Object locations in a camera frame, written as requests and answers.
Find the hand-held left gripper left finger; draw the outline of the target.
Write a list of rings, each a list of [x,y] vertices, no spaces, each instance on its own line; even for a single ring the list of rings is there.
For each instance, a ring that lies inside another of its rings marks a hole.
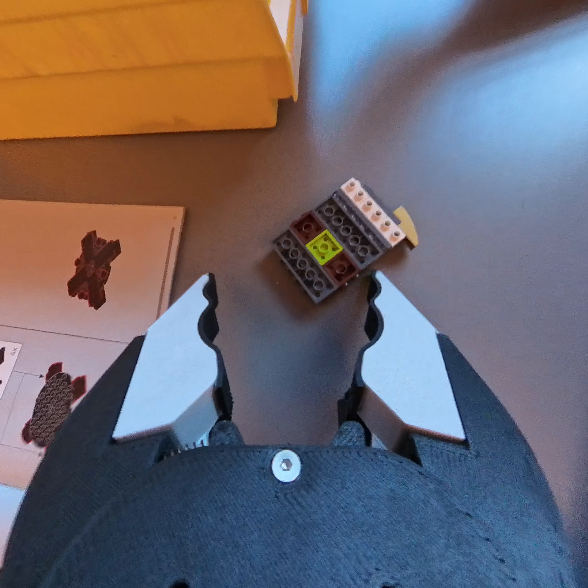
[[[113,438],[158,433],[174,445],[209,445],[213,427],[231,420],[233,400],[219,333],[217,284],[202,275],[146,331]]]

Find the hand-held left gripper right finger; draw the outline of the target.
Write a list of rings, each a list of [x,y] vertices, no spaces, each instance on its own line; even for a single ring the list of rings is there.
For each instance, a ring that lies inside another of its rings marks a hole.
[[[337,403],[339,423],[359,423],[391,451],[414,434],[466,443],[437,329],[380,270],[371,274],[367,303],[368,342]]]

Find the tan curved toy brick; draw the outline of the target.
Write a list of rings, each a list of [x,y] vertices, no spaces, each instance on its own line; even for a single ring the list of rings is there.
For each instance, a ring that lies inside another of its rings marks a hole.
[[[415,223],[404,206],[399,206],[393,211],[393,217],[396,225],[405,234],[408,241],[408,247],[414,249],[419,245],[419,238]]]

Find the yellow plastic bin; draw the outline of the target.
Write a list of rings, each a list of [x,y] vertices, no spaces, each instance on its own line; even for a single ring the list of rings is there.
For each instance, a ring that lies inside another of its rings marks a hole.
[[[1,1],[1,140],[272,128],[308,1]]]

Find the toy brick instruction booklet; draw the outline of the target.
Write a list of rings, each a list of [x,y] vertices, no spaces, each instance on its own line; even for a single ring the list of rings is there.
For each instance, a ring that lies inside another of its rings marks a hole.
[[[1,484],[44,449],[22,429],[53,364],[94,386],[166,311],[185,209],[1,201]]]

